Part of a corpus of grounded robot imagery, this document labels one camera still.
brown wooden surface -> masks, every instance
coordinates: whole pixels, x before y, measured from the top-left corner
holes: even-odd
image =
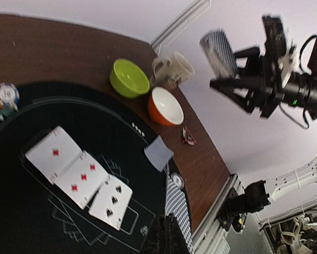
[[[181,143],[181,126],[167,128],[150,121],[148,95],[128,100],[116,94],[109,82],[115,59],[127,58],[149,76],[155,57],[149,44],[110,32],[0,15],[0,82],[18,85],[43,80],[69,81],[106,92],[132,108],[174,151],[174,160],[185,180],[194,231],[229,176],[222,158],[179,88],[173,94],[184,110],[184,124],[197,140],[194,147]]]

cup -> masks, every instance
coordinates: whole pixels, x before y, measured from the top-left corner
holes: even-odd
[[[166,90],[172,90],[194,75],[195,70],[189,61],[175,51],[171,57],[158,57],[153,60],[150,88],[161,86]]]

round black table mat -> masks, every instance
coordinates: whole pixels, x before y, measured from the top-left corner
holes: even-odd
[[[42,82],[19,92],[19,111],[0,123],[0,254],[138,253],[165,208],[166,175],[143,152],[157,135],[129,108],[88,87]],[[129,183],[123,231],[81,210],[23,157],[56,126]],[[173,160],[169,168],[178,172]]]

